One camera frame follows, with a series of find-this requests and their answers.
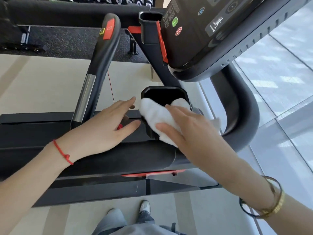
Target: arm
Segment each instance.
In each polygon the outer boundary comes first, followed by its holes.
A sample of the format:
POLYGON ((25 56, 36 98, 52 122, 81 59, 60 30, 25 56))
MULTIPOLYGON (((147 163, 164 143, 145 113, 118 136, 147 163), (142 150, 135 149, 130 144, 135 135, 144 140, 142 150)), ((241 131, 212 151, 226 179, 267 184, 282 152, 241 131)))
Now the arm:
MULTIPOLYGON (((160 123, 183 154, 198 168, 218 181, 226 190, 242 198, 256 210, 271 208, 275 201, 268 182, 218 134, 202 115, 177 106, 167 106, 182 134, 160 123)), ((313 211, 286 195, 281 210, 266 219, 277 234, 313 234, 313 211)))
MULTIPOLYGON (((83 157, 110 150, 134 132, 140 121, 116 130, 124 114, 135 102, 132 98, 104 109, 83 125, 57 140, 64 153, 75 162, 83 157)), ((0 235, 11 232, 58 175, 70 164, 49 143, 26 166, 0 184, 0 235)))

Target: person's left hand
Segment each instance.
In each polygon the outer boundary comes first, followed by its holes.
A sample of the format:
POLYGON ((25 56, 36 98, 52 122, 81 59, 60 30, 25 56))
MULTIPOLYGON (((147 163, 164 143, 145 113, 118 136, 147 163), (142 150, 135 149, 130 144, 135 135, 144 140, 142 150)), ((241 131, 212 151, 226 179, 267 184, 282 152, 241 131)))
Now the person's left hand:
POLYGON ((133 97, 128 101, 118 101, 57 139, 61 150, 69 154, 69 159, 75 162, 80 158, 108 151, 118 145, 141 123, 135 120, 122 129, 116 130, 128 109, 133 108, 135 100, 136 98, 133 97))

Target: yellow warning sticker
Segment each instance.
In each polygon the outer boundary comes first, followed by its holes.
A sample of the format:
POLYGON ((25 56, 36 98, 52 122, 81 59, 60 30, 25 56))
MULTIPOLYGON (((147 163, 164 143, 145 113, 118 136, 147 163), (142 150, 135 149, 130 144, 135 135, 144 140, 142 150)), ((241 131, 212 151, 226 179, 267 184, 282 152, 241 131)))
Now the yellow warning sticker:
POLYGON ((104 31, 105 31, 105 28, 102 28, 99 34, 104 34, 104 31))

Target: red string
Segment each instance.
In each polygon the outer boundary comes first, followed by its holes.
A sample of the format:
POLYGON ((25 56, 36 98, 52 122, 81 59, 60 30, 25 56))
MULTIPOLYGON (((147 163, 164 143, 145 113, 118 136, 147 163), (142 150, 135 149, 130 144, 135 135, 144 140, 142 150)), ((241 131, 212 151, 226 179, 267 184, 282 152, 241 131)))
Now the red string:
POLYGON ((61 150, 61 148, 58 146, 57 142, 55 140, 53 140, 53 143, 55 145, 55 147, 58 149, 59 153, 65 158, 65 160, 71 164, 71 165, 74 165, 74 163, 72 163, 70 160, 69 160, 69 155, 68 154, 64 154, 61 150))
POLYGON ((114 96, 113 96, 113 91, 112 91, 112 85, 111 85, 111 80, 110 80, 109 71, 108 71, 108 77, 109 77, 109 82, 110 82, 110 87, 111 87, 111 92, 112 92, 113 103, 115 103, 115 101, 114 101, 114 96))

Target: red button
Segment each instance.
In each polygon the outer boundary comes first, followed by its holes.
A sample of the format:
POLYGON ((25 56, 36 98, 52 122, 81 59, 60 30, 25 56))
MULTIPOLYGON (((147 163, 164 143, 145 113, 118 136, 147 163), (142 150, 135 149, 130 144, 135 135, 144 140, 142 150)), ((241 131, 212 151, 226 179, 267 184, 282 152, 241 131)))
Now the red button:
POLYGON ((113 19, 110 19, 108 23, 106 24, 105 32, 103 35, 104 40, 111 39, 114 27, 115 27, 115 19, 113 18, 113 19))

